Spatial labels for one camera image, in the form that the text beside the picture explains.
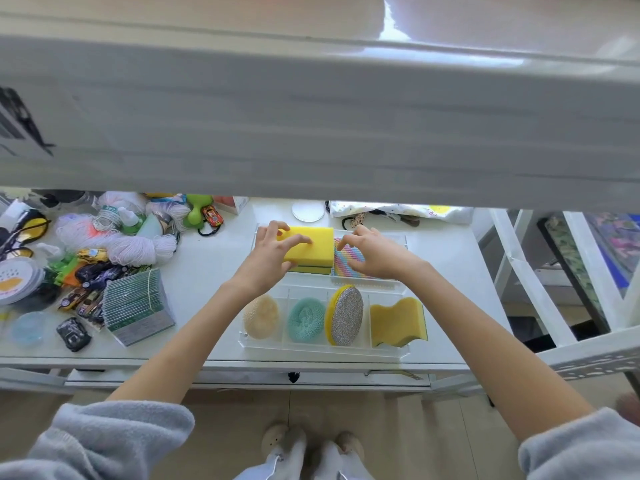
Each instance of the pant leg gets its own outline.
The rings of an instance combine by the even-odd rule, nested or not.
[[[234,480],[300,480],[305,459],[307,437],[299,428],[293,428],[276,446],[267,460],[244,470]]]
[[[321,448],[322,458],[313,480],[374,480],[355,451],[343,454],[338,445],[331,441],[324,442]]]

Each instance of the finger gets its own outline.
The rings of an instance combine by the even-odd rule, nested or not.
[[[264,240],[264,236],[267,234],[267,227],[258,227],[258,232],[255,234],[255,241],[260,242]]]
[[[367,227],[364,227],[364,225],[362,225],[362,224],[358,224],[356,226],[356,229],[353,231],[353,233],[356,234],[356,235],[366,235],[366,234],[368,234],[370,232],[371,231]]]
[[[290,271],[295,266],[296,266],[296,263],[294,263],[293,261],[284,261],[284,263],[282,263],[282,271],[283,273],[286,273],[287,271]]]
[[[366,274],[365,272],[365,261],[355,261],[353,259],[347,259],[347,265],[354,271],[358,273]]]
[[[341,251],[344,249],[345,245],[350,245],[353,246],[355,248],[358,247],[358,244],[362,242],[362,237],[356,234],[345,234],[342,236],[342,239],[340,240],[340,242],[338,242],[338,245],[336,245],[336,249],[338,251]]]
[[[302,244],[303,242],[306,244],[313,244],[313,241],[311,241],[311,238],[308,235],[295,234],[286,238],[280,243],[280,245],[284,250],[288,251],[293,246],[297,246],[299,244]]]
[[[265,236],[265,239],[267,239],[268,241],[274,240],[278,234],[278,229],[291,230],[286,222],[271,221],[269,222],[269,227],[267,228],[267,235]]]

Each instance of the drawer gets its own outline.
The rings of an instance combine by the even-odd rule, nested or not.
[[[129,379],[134,369],[103,372],[73,370],[65,386],[74,388],[115,388]],[[295,380],[288,372],[271,371],[202,371],[192,388],[217,389],[300,389],[300,390],[379,390],[425,392],[430,390],[428,376],[404,375],[401,372],[300,372]]]

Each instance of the floor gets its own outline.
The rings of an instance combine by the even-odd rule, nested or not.
[[[630,390],[621,374],[572,383],[594,406],[610,406]],[[82,391],[71,402],[88,404],[107,395]],[[0,460],[19,458],[47,427],[65,396],[0,393]],[[196,416],[187,443],[156,467],[152,480],[231,480],[262,462],[262,432],[276,420],[302,425],[310,443],[343,429],[356,433],[365,465],[377,480],[514,480],[518,444],[485,396],[438,403],[420,396],[373,392],[196,391],[186,405]]]

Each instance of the gray sleeve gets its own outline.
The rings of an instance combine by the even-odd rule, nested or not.
[[[0,480],[146,480],[194,426],[176,404],[107,401],[64,404],[27,459],[0,465]]]
[[[623,480],[640,472],[640,428],[609,408],[532,436],[518,451],[529,480]]]

